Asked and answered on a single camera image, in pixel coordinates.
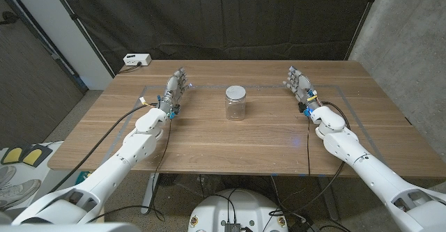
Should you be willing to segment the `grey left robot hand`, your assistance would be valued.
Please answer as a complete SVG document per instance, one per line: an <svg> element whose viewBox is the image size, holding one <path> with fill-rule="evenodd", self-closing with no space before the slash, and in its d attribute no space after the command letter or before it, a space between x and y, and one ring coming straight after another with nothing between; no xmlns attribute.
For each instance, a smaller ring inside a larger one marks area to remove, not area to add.
<svg viewBox="0 0 446 232"><path fill-rule="evenodd" d="M180 100L184 92L191 86L191 83L187 82L187 74L184 67L177 69L168 79L164 95L160 97L157 108L165 112L168 118L178 115Z"/></svg>

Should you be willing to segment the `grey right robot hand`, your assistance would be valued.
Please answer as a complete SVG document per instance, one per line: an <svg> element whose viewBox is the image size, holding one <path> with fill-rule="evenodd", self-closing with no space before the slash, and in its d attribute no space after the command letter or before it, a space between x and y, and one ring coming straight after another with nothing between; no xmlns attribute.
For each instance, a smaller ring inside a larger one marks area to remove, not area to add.
<svg viewBox="0 0 446 232"><path fill-rule="evenodd" d="M322 106L309 79L295 67L289 68L288 77L283 84L294 94L299 111L305 116L310 117L314 110Z"/></svg>

